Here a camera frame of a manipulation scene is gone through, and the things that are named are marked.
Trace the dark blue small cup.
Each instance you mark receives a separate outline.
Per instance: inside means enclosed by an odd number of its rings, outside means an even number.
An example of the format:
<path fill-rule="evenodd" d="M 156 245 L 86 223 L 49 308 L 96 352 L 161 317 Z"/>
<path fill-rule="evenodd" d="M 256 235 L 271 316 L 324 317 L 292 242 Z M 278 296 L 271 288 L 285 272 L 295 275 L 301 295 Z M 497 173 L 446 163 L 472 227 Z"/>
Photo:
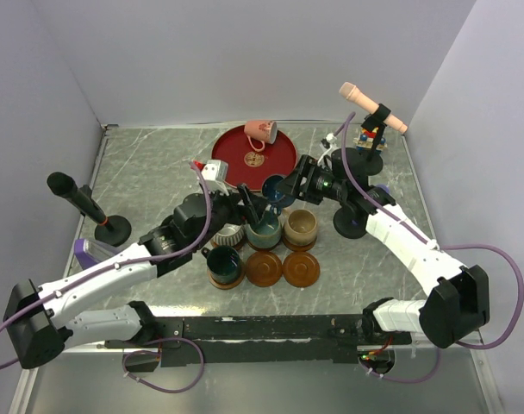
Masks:
<path fill-rule="evenodd" d="M 277 186 L 284 180 L 284 175 L 273 174 L 269 176 L 262 185 L 262 195 L 268 200 L 269 204 L 286 208 L 291 206 L 295 199 L 278 191 Z"/>

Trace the beige ceramic mug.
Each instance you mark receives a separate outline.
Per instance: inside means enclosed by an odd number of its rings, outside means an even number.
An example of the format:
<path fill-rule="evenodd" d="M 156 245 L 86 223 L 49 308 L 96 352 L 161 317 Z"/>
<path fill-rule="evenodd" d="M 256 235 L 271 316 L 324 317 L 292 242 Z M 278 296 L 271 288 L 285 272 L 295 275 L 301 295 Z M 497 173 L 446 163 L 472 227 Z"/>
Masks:
<path fill-rule="evenodd" d="M 309 210 L 292 211 L 284 223 L 284 238 L 298 247 L 308 246 L 318 234 L 318 221 Z"/>

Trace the grey striped mug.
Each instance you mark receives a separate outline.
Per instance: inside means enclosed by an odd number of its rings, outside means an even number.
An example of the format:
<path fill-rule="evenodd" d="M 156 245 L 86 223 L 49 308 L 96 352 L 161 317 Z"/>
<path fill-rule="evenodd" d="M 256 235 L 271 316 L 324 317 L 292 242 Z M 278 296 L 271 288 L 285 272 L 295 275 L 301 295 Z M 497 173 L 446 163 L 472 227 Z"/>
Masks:
<path fill-rule="evenodd" d="M 245 230 L 242 225 L 225 224 L 211 239 L 214 246 L 235 247 L 239 245 L 245 237 Z"/>

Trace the teal glazed mug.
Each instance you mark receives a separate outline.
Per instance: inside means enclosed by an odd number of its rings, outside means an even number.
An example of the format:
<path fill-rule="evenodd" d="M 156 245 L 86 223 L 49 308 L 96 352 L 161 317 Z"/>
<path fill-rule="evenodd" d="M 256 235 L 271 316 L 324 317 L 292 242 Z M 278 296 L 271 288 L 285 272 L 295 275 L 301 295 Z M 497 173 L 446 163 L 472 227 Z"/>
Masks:
<path fill-rule="evenodd" d="M 246 238 L 256 246 L 271 247 L 281 241 L 282 226 L 274 210 L 266 210 L 259 224 L 246 226 Z"/>

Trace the wooden coaster three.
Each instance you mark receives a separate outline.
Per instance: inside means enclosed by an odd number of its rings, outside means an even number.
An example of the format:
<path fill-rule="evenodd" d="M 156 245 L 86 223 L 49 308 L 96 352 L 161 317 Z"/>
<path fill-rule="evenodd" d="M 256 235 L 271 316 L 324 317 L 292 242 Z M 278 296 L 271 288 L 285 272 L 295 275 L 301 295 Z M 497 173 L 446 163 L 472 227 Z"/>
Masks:
<path fill-rule="evenodd" d="M 263 248 L 263 247 L 260 247 L 260 246 L 256 246 L 254 245 L 253 243 L 251 243 L 250 241 L 246 241 L 246 243 L 248 244 L 248 246 L 250 248 L 252 248 L 253 250 L 256 250 L 256 251 L 272 251 L 274 250 L 275 248 L 277 248 L 280 244 L 282 244 L 280 241 L 277 242 L 276 244 L 274 244 L 273 246 L 271 247 L 266 247 L 266 248 Z"/>

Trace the pink floral cup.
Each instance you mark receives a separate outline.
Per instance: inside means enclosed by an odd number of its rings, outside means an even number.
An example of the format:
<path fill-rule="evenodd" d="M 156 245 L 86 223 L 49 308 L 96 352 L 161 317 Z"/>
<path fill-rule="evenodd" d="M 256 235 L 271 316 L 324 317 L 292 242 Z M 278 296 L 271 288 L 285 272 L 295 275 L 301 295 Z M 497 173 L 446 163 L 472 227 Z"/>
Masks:
<path fill-rule="evenodd" d="M 252 120 L 246 123 L 244 133 L 253 151 L 260 153 L 276 141 L 278 125 L 272 120 Z"/>

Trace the wooden coaster four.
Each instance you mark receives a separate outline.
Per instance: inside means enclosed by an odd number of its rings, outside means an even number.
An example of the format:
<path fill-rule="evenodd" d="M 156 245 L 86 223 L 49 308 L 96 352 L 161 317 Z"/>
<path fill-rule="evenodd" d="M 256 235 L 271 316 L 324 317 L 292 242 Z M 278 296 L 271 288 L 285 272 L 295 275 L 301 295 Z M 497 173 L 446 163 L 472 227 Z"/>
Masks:
<path fill-rule="evenodd" d="M 314 247 L 314 245 L 317 242 L 317 239 L 314 239 L 311 243 L 306 244 L 306 245 L 296 245 L 283 236 L 282 242 L 289 250 L 293 252 L 306 252 Z"/>

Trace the dark green mug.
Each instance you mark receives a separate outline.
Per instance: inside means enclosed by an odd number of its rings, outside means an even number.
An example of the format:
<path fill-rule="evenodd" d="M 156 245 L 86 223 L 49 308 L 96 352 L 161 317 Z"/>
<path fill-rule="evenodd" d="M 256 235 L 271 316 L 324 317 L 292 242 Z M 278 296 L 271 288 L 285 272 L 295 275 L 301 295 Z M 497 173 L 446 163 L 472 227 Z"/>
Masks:
<path fill-rule="evenodd" d="M 210 276 L 217 283 L 228 285 L 240 277 L 240 256 L 233 248 L 203 248 L 201 253 L 206 259 Z"/>

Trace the wooden coaster six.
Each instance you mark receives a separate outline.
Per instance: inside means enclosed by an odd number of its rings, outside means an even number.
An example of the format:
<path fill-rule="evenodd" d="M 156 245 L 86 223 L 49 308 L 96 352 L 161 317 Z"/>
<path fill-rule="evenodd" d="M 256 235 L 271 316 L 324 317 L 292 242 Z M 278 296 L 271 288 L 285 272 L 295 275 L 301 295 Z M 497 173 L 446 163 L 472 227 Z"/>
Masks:
<path fill-rule="evenodd" d="M 246 261 L 246 277 L 255 286 L 275 285 L 282 274 L 282 261 L 272 252 L 258 251 Z"/>

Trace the wooden coaster five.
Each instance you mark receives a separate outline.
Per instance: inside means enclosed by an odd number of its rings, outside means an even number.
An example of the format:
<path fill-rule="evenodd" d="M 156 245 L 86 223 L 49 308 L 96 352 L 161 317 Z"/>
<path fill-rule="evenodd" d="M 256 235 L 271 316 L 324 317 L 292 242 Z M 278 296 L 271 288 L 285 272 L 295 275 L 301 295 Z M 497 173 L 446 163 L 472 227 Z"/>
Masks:
<path fill-rule="evenodd" d="M 313 285 L 319 279 L 320 271 L 318 260 L 308 252 L 291 253 L 283 262 L 285 280 L 297 288 Z"/>

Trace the wooden coaster one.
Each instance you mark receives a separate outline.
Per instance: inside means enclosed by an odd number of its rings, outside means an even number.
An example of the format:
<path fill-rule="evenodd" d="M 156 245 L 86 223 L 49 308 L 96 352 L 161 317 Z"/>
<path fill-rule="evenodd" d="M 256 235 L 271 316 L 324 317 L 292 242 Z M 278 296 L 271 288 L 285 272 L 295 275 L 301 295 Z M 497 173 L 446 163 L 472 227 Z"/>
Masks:
<path fill-rule="evenodd" d="M 235 245 L 228 245 L 228 244 L 218 244 L 216 243 L 214 240 L 211 240 L 210 241 L 210 245 L 212 248 L 218 248 L 218 247 L 227 247 L 227 248 L 233 248 L 234 250 L 240 252 L 241 249 L 245 246 L 246 244 L 246 241 L 245 240 L 242 240 L 240 242 L 238 242 L 237 244 Z"/>

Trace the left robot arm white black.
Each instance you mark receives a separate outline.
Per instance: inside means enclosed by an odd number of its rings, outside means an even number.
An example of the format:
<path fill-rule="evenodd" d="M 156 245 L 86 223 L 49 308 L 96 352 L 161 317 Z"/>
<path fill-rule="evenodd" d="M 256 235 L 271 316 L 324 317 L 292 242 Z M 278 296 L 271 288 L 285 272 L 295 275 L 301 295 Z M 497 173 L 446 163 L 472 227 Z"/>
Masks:
<path fill-rule="evenodd" d="M 93 311 L 92 305 L 180 268 L 225 225 L 258 223 L 266 206 L 244 184 L 229 193 L 193 193 L 158 227 L 109 259 L 42 286 L 31 280 L 16 284 L 3 314 L 16 362 L 24 369 L 40 367 L 67 348 L 102 340 L 149 345 L 157 327 L 146 304 L 108 311 Z"/>

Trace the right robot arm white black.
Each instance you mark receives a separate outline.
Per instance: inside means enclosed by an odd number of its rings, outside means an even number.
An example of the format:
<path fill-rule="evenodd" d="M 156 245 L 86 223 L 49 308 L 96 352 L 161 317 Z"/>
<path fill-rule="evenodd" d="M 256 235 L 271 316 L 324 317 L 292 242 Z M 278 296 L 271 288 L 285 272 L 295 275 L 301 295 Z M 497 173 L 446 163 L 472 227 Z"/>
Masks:
<path fill-rule="evenodd" d="M 276 189 L 311 204 L 324 199 L 337 202 L 336 231 L 349 239 L 371 235 L 421 286 L 424 300 L 382 298 L 364 308 L 362 331 L 369 342 L 378 344 L 392 332 L 409 332 L 423 334 L 438 348 L 448 348 L 490 320 L 487 273 L 441 250 L 414 226 L 388 189 L 370 185 L 356 164 L 344 166 L 340 151 L 333 152 L 329 167 L 303 155 Z"/>

